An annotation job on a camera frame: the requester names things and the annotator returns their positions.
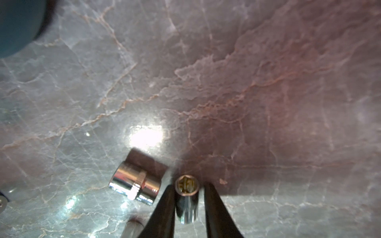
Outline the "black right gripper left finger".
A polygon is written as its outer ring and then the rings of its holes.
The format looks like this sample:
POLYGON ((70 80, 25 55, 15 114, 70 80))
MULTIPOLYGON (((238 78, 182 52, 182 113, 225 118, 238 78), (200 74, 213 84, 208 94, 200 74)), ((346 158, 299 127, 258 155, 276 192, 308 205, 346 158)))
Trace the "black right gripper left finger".
POLYGON ((175 228, 175 188, 166 187, 148 223, 138 238, 173 238, 175 228))

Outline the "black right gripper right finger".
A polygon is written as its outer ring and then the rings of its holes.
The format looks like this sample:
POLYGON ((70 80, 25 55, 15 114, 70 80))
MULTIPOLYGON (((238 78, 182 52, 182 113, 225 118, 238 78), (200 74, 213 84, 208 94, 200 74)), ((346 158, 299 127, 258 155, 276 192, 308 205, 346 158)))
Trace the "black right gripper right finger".
POLYGON ((204 184, 206 232, 208 238, 243 238, 212 183, 204 184))

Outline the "small chrome socket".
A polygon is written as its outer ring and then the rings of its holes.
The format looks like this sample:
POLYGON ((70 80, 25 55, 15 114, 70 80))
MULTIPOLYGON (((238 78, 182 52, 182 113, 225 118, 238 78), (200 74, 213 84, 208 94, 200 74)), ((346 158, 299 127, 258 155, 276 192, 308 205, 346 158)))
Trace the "small chrome socket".
POLYGON ((177 217, 181 224, 191 224, 198 216, 200 183, 192 175, 182 175, 174 186, 177 217))

